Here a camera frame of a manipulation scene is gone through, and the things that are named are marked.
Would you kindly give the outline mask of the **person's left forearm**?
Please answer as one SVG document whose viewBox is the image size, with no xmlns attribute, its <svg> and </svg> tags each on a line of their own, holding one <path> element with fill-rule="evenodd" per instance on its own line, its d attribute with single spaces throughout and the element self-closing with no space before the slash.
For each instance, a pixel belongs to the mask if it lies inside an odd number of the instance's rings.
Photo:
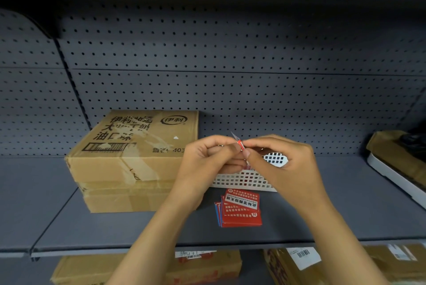
<svg viewBox="0 0 426 285">
<path fill-rule="evenodd" d="M 182 227 L 202 197 L 171 192 L 106 285 L 162 285 Z"/>
</svg>

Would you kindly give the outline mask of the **stack of red cards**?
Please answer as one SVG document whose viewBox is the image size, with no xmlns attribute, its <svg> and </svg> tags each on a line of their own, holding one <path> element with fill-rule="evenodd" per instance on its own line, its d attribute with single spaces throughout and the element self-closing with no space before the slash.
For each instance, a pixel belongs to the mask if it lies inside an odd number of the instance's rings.
<svg viewBox="0 0 426 285">
<path fill-rule="evenodd" d="M 227 189 L 220 202 L 215 202 L 218 224 L 222 228 L 259 227 L 262 226 L 258 193 Z"/>
</svg>

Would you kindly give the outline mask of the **grey pegboard back panel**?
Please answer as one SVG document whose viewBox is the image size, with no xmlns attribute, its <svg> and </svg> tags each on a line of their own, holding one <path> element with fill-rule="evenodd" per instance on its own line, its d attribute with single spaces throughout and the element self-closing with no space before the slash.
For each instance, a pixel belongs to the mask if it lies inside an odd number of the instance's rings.
<svg viewBox="0 0 426 285">
<path fill-rule="evenodd" d="M 65 62 L 91 126 L 111 110 L 193 110 L 200 137 L 276 133 L 349 155 L 426 120 L 426 23 L 362 15 L 66 2 L 55 42 L 0 9 L 0 63 Z"/>
</svg>

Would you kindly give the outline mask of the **plain flat cardboard box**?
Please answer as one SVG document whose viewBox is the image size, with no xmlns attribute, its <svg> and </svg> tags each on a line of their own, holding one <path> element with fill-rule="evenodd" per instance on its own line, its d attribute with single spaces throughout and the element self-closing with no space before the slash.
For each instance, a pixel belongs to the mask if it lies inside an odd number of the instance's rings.
<svg viewBox="0 0 426 285">
<path fill-rule="evenodd" d="M 175 180 L 78 183 L 91 213 L 157 211 Z"/>
</svg>

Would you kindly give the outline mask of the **white red shipping label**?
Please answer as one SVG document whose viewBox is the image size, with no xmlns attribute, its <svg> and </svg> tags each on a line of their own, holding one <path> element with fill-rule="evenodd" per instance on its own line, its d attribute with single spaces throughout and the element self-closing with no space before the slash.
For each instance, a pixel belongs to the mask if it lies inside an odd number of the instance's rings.
<svg viewBox="0 0 426 285">
<path fill-rule="evenodd" d="M 198 259 L 203 257 L 203 255 L 212 254 L 217 252 L 216 250 L 204 250 L 204 251 L 176 251 L 175 258 L 186 258 L 186 259 Z"/>
</svg>

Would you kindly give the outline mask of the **small red white card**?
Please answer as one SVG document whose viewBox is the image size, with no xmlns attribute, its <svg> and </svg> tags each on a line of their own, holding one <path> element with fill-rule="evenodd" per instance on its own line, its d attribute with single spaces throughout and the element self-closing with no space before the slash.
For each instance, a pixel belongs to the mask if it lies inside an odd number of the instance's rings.
<svg viewBox="0 0 426 285">
<path fill-rule="evenodd" d="M 236 134 L 233 131 L 231 131 L 231 135 L 232 135 L 232 137 L 234 137 L 234 139 L 236 140 L 237 144 L 240 146 L 241 151 L 244 151 L 245 146 L 243 145 L 241 138 L 237 137 Z"/>
</svg>

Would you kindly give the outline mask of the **black object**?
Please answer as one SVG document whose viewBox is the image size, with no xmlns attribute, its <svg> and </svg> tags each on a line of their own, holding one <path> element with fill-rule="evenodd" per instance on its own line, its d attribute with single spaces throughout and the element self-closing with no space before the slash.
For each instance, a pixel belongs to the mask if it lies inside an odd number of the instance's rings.
<svg viewBox="0 0 426 285">
<path fill-rule="evenodd" d="M 426 163 L 426 133 L 404 134 L 399 137 L 398 143 L 410 155 Z"/>
</svg>

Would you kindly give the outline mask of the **large printed cardboard box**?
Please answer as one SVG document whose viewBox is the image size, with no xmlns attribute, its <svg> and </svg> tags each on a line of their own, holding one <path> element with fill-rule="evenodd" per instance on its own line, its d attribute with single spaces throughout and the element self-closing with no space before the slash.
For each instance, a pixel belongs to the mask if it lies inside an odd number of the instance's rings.
<svg viewBox="0 0 426 285">
<path fill-rule="evenodd" d="M 169 188 L 198 131 L 198 111 L 112 110 L 65 161 L 82 191 Z"/>
</svg>

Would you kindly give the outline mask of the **person's right hand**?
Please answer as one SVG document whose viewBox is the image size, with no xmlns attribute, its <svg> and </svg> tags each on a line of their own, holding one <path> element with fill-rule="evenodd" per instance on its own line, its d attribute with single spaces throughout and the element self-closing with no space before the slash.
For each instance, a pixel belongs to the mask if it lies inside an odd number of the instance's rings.
<svg viewBox="0 0 426 285">
<path fill-rule="evenodd" d="M 263 157 L 251 158 L 248 162 L 295 209 L 302 204 L 330 201 L 309 144 L 277 135 L 251 138 L 242 143 L 245 148 L 267 148 L 267 154 L 277 152 L 287 157 L 288 162 L 282 167 L 269 164 Z"/>
</svg>

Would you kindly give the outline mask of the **white tray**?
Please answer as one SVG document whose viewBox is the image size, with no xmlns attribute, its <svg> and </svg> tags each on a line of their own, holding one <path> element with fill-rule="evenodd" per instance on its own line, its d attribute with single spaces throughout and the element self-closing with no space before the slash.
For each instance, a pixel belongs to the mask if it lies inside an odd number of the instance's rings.
<svg viewBox="0 0 426 285">
<path fill-rule="evenodd" d="M 372 153 L 369 154 L 367 163 L 380 175 L 386 177 L 401 190 L 407 193 L 413 201 L 426 210 L 426 186 L 389 166 L 385 162 L 376 158 Z"/>
</svg>

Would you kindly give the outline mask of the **cardboard box with barcode labels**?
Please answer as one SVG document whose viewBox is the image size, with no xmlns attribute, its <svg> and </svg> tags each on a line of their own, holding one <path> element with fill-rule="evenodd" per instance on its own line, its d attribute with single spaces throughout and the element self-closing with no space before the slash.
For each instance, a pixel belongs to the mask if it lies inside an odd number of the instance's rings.
<svg viewBox="0 0 426 285">
<path fill-rule="evenodd" d="M 417 261 L 398 261 L 387 245 L 367 245 L 364 249 L 392 285 L 426 285 L 426 242 L 405 246 Z M 331 285 L 322 261 L 300 271 L 286 248 L 263 250 L 263 254 L 276 285 Z"/>
</svg>

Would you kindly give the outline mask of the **grey metal shelf board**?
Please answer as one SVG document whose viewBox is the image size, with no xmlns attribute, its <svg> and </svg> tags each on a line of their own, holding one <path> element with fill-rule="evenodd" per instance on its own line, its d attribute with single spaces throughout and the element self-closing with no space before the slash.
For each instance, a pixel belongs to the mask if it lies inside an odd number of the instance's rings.
<svg viewBox="0 0 426 285">
<path fill-rule="evenodd" d="M 426 210 L 355 156 L 319 156 L 327 193 L 363 244 L 426 241 Z M 210 188 L 176 250 L 310 247 L 313 238 L 278 193 L 260 195 L 262 226 L 221 228 Z M 124 253 L 153 212 L 90 213 L 62 157 L 0 158 L 0 258 Z"/>
</svg>

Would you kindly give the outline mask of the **person's right forearm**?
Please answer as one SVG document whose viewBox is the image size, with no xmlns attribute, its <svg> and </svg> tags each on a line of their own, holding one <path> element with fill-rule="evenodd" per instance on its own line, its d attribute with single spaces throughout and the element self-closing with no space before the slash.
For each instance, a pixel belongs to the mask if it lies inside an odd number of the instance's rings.
<svg viewBox="0 0 426 285">
<path fill-rule="evenodd" d="M 390 285 L 330 201 L 297 206 L 331 285 Z"/>
</svg>

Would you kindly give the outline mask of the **white perforated plastic basket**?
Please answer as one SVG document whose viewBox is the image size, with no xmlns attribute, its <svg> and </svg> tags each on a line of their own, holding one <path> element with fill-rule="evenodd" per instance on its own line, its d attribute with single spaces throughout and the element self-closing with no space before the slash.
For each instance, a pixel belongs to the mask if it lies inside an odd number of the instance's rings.
<svg viewBox="0 0 426 285">
<path fill-rule="evenodd" d="M 288 162 L 286 156 L 277 152 L 268 153 L 263 159 L 275 167 L 282 167 Z M 235 174 L 218 174 L 211 187 L 276 192 L 276 189 L 251 166 Z"/>
</svg>

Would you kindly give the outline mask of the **cardboard box with red print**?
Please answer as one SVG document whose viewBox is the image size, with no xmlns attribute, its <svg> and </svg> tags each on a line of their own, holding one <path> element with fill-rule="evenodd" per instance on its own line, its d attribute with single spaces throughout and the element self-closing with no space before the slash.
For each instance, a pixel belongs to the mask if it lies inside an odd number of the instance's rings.
<svg viewBox="0 0 426 285">
<path fill-rule="evenodd" d="M 51 282 L 55 285 L 105 285 L 125 254 L 63 256 Z M 198 259 L 171 258 L 163 285 L 201 285 L 237 278 L 239 250 L 219 250 Z"/>
</svg>

